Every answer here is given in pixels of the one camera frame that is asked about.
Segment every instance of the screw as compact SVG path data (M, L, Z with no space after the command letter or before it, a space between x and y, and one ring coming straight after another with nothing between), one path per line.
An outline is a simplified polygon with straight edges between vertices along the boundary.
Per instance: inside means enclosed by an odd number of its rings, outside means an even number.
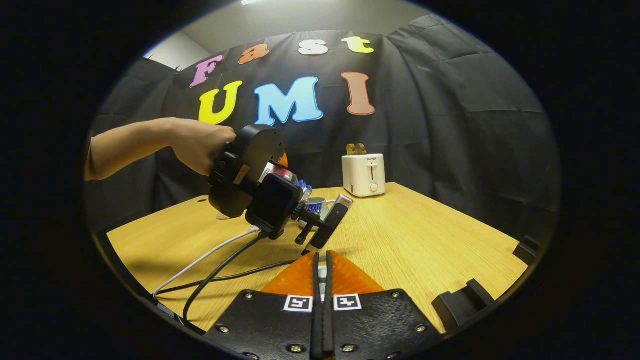
M288 347L288 350L295 354L299 354L305 351L305 348L303 348L301 345L289 345Z
M358 350L358 347L356 345L352 345L352 344L345 344L342 346L341 348L342 352L354 352L356 350Z

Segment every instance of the white cable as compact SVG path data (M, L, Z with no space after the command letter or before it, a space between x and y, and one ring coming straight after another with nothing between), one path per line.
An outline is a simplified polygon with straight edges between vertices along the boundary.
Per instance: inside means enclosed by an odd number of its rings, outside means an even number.
M202 260L206 259L209 255L213 254L214 252L222 249L224 246L229 245L230 243L232 243L232 242L234 242L234 241L236 241L238 239L244 238L245 236L247 236L249 234L257 233L258 231L260 231L260 228L258 228L257 226L252 226L252 228L249 229L249 231L247 231L246 233L240 234L240 235L236 236L235 238L231 238L231 239L223 242L222 244L216 246L215 248L211 249L208 253L204 254L200 259L197 259L191 265L189 265L186 268L184 268L181 272L175 274L175 276L172 277L171 279L169 279L169 281L167 281L166 283L160 285L160 287L154 291L154 298L157 296L157 294L158 294L158 292L160 290L162 290L167 285L171 284L174 280L176 280L177 278L182 276L182 274L186 273L190 268L193 268L194 266L199 264Z

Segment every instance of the white toaster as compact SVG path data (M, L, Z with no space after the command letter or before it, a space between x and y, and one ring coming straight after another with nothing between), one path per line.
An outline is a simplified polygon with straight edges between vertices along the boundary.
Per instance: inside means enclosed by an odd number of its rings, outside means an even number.
M382 154L343 156L342 183L349 193L357 197L384 194L385 157Z

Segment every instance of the colorful foam letter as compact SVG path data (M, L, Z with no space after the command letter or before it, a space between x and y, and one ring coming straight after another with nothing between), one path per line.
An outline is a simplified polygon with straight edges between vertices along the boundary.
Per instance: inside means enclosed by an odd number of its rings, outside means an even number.
M347 111L354 115L371 115L376 112L376 108L369 102L369 93L367 92L369 77L361 72L343 72L341 76L349 84L351 105Z
M242 53L242 57L238 61L238 64L246 64L253 59L259 59L269 53L267 50L267 44L259 44L248 48Z
M301 41L298 52L302 55L322 55L329 51L329 48L325 46L324 40L304 40Z
M193 78L193 82L189 87L193 88L194 86L198 86L207 81L207 74L211 74L213 69L216 68L216 63L224 60L224 58L225 57L223 55L218 55L213 59L203 61L196 65L196 76Z
M296 105L296 112L293 114L293 121L311 121L322 118L323 112L316 104L316 83L315 76L305 76L293 82L289 93L283 94L275 84L266 84L256 88L253 92L258 95L258 121L256 124L266 124L273 126L275 119L271 117L270 109L285 123L289 119L289 114Z
M212 110L213 99L220 90L214 89L202 94L202 96L200 96L200 114L198 120L216 125L231 116L231 113L233 113L236 108L236 97L240 85L242 85L242 81L234 81L223 88L223 90L227 92L227 98L225 99L225 107L219 113L213 113Z
M347 43L347 45L349 46L349 50L353 51L354 53L363 53L363 54L373 53L373 48L364 47L363 45L363 44L370 44L371 41L369 40L361 39L360 37L350 37L350 38L343 38L342 42Z

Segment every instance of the blue letter m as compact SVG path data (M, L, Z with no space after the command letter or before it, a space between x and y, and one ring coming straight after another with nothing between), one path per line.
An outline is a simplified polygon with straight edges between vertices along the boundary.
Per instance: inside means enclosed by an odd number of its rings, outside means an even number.
M258 121L256 124L273 126L276 120L271 117L269 109L285 123L289 118L293 104L296 105L296 113L293 114L293 121L311 121L320 119L323 113L316 104L316 83L315 76L305 76L293 82L289 93L283 94L275 84L262 85L253 92L258 95Z

